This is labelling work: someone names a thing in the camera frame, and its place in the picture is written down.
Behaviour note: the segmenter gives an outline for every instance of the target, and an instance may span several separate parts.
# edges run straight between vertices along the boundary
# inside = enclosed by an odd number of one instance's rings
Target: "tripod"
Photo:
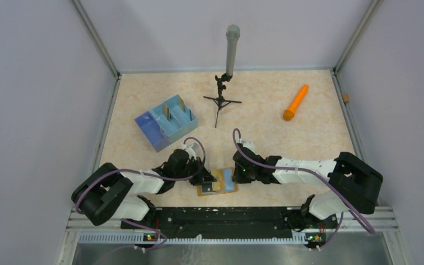
[[[206,97],[204,96],[204,98],[206,99],[212,99],[215,104],[217,105],[217,107],[219,107],[219,109],[217,110],[217,117],[215,118],[215,128],[217,128],[217,120],[219,119],[219,111],[226,107],[228,104],[230,103],[241,103],[241,101],[235,101],[235,100],[226,100],[223,96],[222,96],[222,91],[226,89],[226,86],[223,84],[223,82],[229,82],[231,80],[232,76],[227,75],[226,73],[222,75],[221,78],[219,78],[218,76],[215,76],[215,80],[217,81],[217,89],[219,91],[219,97],[218,98],[211,98],[211,97]]]

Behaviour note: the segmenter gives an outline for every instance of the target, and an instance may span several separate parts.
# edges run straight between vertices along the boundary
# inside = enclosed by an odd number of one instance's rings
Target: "wooden tabletop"
[[[198,119],[187,136],[205,146],[207,169],[233,167],[236,149],[232,131],[239,128],[244,140],[256,145],[262,157],[279,155],[299,160],[335,158],[341,151],[353,153],[347,125],[329,70],[234,72],[226,83],[225,99],[240,100],[219,113],[203,96],[217,97],[216,72],[139,73],[122,75],[101,163],[117,168],[147,170],[160,166],[182,140],[156,152],[134,119],[169,97],[179,94]],[[309,90],[291,121],[282,118],[299,89]],[[307,184],[239,184],[235,193],[197,196],[196,187],[178,182],[165,194],[147,195],[156,206],[300,206],[311,194],[326,187]]]

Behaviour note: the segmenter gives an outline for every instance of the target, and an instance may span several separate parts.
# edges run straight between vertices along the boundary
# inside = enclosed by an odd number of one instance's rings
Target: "gray microphone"
[[[240,28],[237,25],[229,25],[226,36],[228,41],[226,74],[231,77],[235,68],[236,44],[240,38]]]

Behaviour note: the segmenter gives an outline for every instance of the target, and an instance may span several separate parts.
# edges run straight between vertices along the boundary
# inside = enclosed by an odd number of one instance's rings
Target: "orange marker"
[[[288,109],[284,111],[284,120],[291,120],[293,116],[295,116],[296,108],[298,108],[298,105],[300,105],[300,102],[305,97],[307,91],[308,85],[306,84],[300,89],[300,92],[298,92]]]

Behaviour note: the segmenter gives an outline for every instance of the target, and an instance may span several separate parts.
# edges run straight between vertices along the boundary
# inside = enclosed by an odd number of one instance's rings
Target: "white wall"
[[[424,264],[424,1],[384,1],[341,82],[368,162],[384,175],[414,264]]]
[[[0,265],[54,263],[113,86],[70,1],[0,1]]]
[[[81,0],[120,71],[334,67],[370,0]]]

